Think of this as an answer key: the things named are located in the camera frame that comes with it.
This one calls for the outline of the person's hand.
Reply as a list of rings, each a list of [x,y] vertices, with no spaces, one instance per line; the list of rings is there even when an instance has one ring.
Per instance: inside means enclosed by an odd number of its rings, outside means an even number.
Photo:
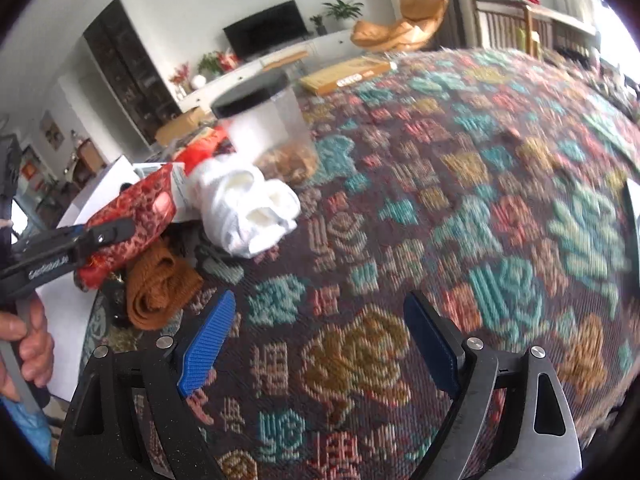
[[[22,375],[26,382],[43,388],[50,382],[54,362],[54,340],[48,330],[44,305],[34,292],[27,309],[29,326],[17,315],[1,313],[1,339],[18,342]]]

